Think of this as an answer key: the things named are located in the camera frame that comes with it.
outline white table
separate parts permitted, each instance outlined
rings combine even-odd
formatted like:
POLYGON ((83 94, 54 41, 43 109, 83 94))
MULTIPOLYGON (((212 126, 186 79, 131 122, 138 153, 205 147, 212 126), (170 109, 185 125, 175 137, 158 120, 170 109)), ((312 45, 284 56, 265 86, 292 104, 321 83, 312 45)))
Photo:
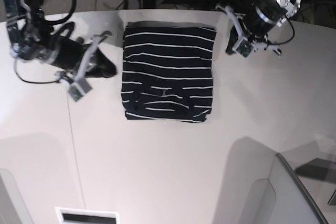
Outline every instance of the white table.
MULTIPOLYGON (((35 224, 56 224, 55 206, 118 211, 123 224, 238 223, 251 184, 268 177, 275 152, 317 140, 317 135, 336 134, 335 30, 294 22, 297 35, 282 46, 282 58, 261 51, 244 59, 225 54, 229 28, 220 13, 128 10, 77 13, 72 20, 77 23, 74 37, 85 34, 88 38, 105 29, 113 32, 111 44, 100 48, 119 71, 111 79, 90 80, 94 90, 77 104, 69 102, 73 145, 65 90, 58 85, 28 88, 15 79, 9 56, 3 56, 5 64, 1 64, 0 81, 17 87, 14 91, 8 87, 2 99, 9 101, 10 93, 22 100, 21 111, 7 111, 0 119, 1 150, 20 149, 15 142, 8 149, 9 137, 26 139, 28 134, 45 132, 54 139, 32 150, 32 155, 46 148, 55 150, 54 159, 53 155, 41 157, 45 169, 58 171, 48 181, 29 176, 34 185, 27 184, 28 174, 22 167, 27 160, 0 155, 0 167, 15 171, 35 224), (124 117, 122 48, 118 46, 125 23, 140 20, 217 28, 213 112, 205 123, 124 117), (17 118, 26 122, 28 115, 29 123, 19 127, 17 118), (4 124, 8 118, 14 119, 4 124), (32 193, 36 185, 54 188, 43 191, 48 202, 36 200, 35 194, 42 196, 32 193)), ((3 38, 4 24, 0 31, 3 38)), ((285 25, 270 38, 281 41, 290 35, 285 25)), ((0 46, 7 48, 8 43, 2 40, 0 46)), ((32 67, 45 70, 45 66, 32 67)), ((54 70, 45 71, 41 76, 50 78, 54 70)), ((37 167, 31 161, 25 164, 37 167)))

